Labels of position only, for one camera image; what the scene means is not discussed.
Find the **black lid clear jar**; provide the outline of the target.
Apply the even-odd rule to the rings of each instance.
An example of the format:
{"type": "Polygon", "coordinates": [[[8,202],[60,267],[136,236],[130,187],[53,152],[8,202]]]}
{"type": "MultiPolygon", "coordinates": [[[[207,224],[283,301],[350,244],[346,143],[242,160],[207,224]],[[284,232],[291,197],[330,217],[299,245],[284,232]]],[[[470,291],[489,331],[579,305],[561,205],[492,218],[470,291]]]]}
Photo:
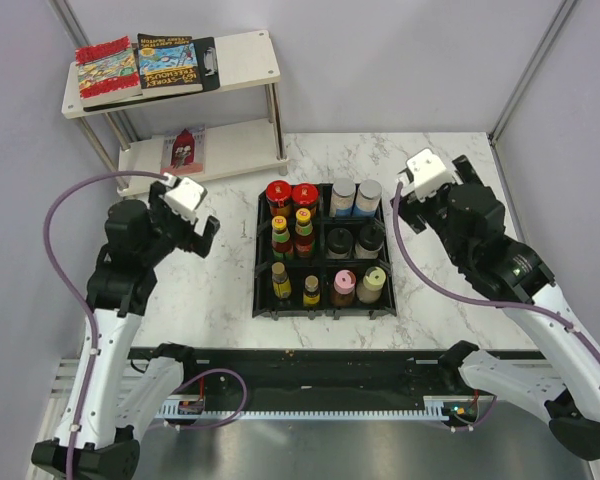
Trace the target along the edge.
{"type": "Polygon", "coordinates": [[[354,247],[356,259],[376,259],[383,247],[384,231],[375,224],[361,228],[354,247]]]}

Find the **blue label clear jar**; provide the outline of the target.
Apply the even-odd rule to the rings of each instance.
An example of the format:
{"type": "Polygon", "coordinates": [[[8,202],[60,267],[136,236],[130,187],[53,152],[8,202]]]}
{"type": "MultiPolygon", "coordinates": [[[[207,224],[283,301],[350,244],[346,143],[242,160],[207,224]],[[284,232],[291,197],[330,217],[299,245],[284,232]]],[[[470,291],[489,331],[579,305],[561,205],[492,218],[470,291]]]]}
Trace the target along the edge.
{"type": "Polygon", "coordinates": [[[378,209],[382,196],[382,186],[372,179],[362,181],[357,189],[352,215],[356,217],[373,217],[378,209]]]}

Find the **green label sauce bottle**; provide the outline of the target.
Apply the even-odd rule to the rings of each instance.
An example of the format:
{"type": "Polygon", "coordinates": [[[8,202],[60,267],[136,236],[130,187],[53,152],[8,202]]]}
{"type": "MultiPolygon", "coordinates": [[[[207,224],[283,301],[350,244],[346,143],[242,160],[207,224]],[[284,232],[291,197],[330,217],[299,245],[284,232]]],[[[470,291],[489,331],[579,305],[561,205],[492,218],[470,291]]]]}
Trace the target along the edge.
{"type": "Polygon", "coordinates": [[[293,260],[294,245],[284,216],[275,216],[271,221],[271,244],[274,257],[279,260],[293,260]]]}

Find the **clear jar grey lid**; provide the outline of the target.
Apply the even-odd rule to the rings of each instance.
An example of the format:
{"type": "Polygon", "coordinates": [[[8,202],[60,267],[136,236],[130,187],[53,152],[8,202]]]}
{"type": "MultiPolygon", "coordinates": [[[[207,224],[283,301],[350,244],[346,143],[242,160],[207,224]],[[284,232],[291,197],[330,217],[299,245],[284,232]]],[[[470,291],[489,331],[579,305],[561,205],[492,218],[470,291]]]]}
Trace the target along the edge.
{"type": "Polygon", "coordinates": [[[356,195],[356,185],[350,179],[336,179],[332,184],[329,216],[350,216],[356,195]]]}

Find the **small yellow label bottle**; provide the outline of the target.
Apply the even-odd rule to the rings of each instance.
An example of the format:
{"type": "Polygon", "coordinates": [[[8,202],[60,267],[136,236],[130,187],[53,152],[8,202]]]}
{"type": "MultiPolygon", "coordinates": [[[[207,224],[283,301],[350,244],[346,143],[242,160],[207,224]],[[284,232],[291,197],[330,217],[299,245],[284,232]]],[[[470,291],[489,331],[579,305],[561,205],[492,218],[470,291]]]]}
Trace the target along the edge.
{"type": "Polygon", "coordinates": [[[272,264],[271,280],[274,294],[278,299],[285,300],[291,296],[291,282],[286,267],[282,262],[272,264]]]}

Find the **yellow lid spice jar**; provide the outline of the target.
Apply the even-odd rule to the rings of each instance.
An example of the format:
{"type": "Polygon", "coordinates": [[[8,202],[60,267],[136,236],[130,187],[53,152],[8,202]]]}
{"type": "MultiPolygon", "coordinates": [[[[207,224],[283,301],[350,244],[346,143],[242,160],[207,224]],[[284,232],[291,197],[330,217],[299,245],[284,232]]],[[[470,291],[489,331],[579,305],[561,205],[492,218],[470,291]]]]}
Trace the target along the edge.
{"type": "Polygon", "coordinates": [[[382,295],[386,279],[386,272],[381,267],[368,268],[356,287],[358,300],[363,304],[372,304],[378,301],[382,295]]]}

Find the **red lid sauce jar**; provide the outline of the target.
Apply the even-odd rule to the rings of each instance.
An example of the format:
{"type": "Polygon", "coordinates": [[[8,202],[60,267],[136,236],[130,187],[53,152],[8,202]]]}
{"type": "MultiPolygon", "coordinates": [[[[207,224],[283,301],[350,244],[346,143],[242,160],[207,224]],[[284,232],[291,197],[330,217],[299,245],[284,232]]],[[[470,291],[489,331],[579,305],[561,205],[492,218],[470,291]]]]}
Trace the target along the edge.
{"type": "Polygon", "coordinates": [[[267,186],[265,197],[273,217],[290,217],[293,210],[292,191],[292,186],[284,180],[275,180],[267,186]]]}

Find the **yellow cap sauce bottle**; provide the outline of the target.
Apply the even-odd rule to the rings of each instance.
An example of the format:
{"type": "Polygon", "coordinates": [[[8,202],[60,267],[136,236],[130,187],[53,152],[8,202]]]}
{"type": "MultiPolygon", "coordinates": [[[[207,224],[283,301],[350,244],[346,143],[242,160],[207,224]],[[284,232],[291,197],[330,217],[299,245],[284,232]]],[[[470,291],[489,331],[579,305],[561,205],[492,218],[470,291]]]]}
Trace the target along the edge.
{"type": "Polygon", "coordinates": [[[296,212],[294,249],[299,258],[310,259],[315,252],[315,232],[311,212],[300,208],[296,212]]]}

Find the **pink lid spice jar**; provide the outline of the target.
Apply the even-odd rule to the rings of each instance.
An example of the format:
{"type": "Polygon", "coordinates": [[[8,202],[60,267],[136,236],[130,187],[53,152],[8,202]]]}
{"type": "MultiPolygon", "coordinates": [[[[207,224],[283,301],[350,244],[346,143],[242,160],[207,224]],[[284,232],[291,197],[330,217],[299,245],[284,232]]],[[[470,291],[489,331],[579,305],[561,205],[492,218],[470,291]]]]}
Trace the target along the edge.
{"type": "Polygon", "coordinates": [[[353,304],[356,289],[355,274],[348,269],[339,270],[333,279],[330,299],[335,307],[348,307],[353,304]]]}

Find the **black compartment organizer tray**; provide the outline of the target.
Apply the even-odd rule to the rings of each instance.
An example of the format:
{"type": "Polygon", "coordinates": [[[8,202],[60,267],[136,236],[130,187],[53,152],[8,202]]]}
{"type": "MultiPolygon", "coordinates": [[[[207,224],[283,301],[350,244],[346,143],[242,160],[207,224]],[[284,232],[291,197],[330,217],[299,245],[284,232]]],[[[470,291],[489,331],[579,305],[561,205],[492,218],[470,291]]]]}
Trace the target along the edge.
{"type": "Polygon", "coordinates": [[[291,283],[291,294],[287,299],[280,299],[274,293],[271,266],[277,261],[272,240],[272,215],[266,199],[266,193],[258,196],[258,213],[256,217],[256,247],[255,266],[253,278],[252,315],[264,316],[278,320],[282,317],[306,317],[311,320],[318,316],[339,319],[345,316],[360,316],[374,320],[385,315],[397,314],[397,303],[393,282],[392,262],[388,249],[387,232],[384,218],[384,209],[379,205],[373,217],[331,217],[329,206],[332,193],[330,183],[321,183],[317,186],[319,192],[319,205],[317,218],[312,221],[316,232],[316,252],[310,259],[296,257],[285,260],[286,271],[291,283]],[[331,231],[343,228],[349,231],[354,240],[358,240],[360,232],[366,226],[372,226],[374,231],[381,235],[382,246],[376,258],[356,258],[351,254],[348,259],[329,259],[327,254],[327,237],[331,231]],[[347,306],[336,306],[331,302],[332,284],[336,273],[346,269],[351,271],[357,281],[361,281],[366,271],[371,267],[379,267],[386,273],[386,281],[378,300],[371,304],[364,304],[354,298],[347,306]],[[320,287],[320,302],[316,306],[308,307],[303,304],[305,279],[315,275],[320,287]]]}

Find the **white two-tier shelf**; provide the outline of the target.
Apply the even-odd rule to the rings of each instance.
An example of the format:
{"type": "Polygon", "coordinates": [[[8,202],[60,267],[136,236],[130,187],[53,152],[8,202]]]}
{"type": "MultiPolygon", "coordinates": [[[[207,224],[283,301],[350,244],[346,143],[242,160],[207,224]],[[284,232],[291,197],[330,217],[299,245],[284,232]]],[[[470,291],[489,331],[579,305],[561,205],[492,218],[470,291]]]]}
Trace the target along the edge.
{"type": "Polygon", "coordinates": [[[118,126],[116,113],[142,109],[153,113],[164,106],[171,118],[158,128],[174,130],[188,124],[204,123],[206,159],[204,171],[195,174],[198,182],[217,180],[264,170],[288,172],[288,156],[282,131],[278,83],[281,72],[270,33],[256,30],[215,39],[219,88],[176,97],[150,98],[108,105],[86,111],[79,95],[77,69],[69,67],[61,112],[77,123],[99,160],[109,171],[122,169],[158,171],[162,152],[161,137],[151,134],[137,140],[118,126]],[[195,109],[203,100],[222,100],[229,93],[262,87],[267,114],[258,119],[231,123],[211,119],[195,109]]]}

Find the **brown cap small bottle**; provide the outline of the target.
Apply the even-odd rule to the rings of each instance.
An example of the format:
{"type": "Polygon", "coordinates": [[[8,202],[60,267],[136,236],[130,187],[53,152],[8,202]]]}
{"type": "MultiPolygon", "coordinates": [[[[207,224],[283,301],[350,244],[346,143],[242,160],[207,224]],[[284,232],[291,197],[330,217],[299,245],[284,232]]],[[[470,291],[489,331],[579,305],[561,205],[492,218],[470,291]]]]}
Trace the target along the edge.
{"type": "Polygon", "coordinates": [[[303,306],[306,308],[317,308],[321,299],[320,282],[317,276],[309,275],[304,280],[303,306]]]}

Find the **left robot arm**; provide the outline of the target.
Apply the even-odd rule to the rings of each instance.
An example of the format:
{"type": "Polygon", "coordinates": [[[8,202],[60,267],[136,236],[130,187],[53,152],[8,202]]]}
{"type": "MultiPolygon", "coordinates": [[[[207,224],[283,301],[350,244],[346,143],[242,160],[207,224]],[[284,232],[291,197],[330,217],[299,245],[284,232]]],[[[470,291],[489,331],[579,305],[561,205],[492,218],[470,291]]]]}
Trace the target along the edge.
{"type": "Polygon", "coordinates": [[[206,189],[189,178],[154,182],[147,201],[113,205],[86,292],[87,327],[73,387],[53,437],[32,463],[57,479],[130,479],[140,444],[164,401],[199,382],[193,350],[161,344],[127,396],[120,395],[133,340],[157,284],[156,266],[175,250],[206,257],[220,228],[210,216],[196,233],[206,189]]]}

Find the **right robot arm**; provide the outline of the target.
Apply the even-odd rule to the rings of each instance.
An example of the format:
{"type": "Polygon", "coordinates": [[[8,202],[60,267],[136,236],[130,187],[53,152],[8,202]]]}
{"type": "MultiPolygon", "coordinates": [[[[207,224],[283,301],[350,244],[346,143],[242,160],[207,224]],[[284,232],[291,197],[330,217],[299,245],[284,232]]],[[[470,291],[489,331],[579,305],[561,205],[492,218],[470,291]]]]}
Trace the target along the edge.
{"type": "Polygon", "coordinates": [[[431,228],[450,262],[477,292],[470,298],[435,283],[395,236],[413,273],[441,295],[501,310],[534,342],[557,378],[546,379],[500,360],[467,341],[440,358],[438,381],[447,392],[486,392],[532,414],[569,452],[600,460],[600,346],[568,304],[546,263],[505,232],[504,204],[466,156],[446,165],[430,149],[407,160],[391,201],[393,228],[431,228]]]}

